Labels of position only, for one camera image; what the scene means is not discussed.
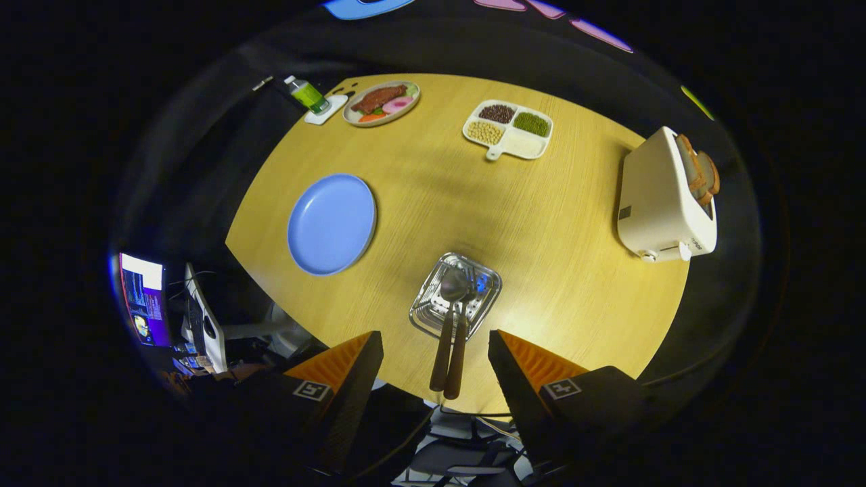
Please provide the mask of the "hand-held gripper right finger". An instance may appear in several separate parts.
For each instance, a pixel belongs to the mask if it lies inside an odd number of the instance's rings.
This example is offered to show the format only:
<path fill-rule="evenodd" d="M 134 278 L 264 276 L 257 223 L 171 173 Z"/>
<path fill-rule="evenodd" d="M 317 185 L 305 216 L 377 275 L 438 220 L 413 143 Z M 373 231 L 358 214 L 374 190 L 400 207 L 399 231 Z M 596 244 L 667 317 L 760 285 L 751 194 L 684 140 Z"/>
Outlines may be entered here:
<path fill-rule="evenodd" d="M 541 474 L 590 474 L 670 418 L 661 396 L 619 368 L 588 370 L 507 331 L 489 333 L 488 359 Z"/>

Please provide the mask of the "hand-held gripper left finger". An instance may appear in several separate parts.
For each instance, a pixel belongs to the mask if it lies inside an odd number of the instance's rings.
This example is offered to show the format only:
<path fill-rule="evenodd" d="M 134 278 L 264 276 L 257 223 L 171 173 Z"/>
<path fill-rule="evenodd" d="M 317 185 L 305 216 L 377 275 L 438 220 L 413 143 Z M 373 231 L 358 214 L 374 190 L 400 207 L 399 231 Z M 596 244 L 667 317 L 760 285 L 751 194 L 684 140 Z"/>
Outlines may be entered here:
<path fill-rule="evenodd" d="M 382 335 L 362 333 L 281 372 L 263 369 L 210 398 L 197 397 L 208 431 L 240 457 L 337 477 L 384 357 Z"/>

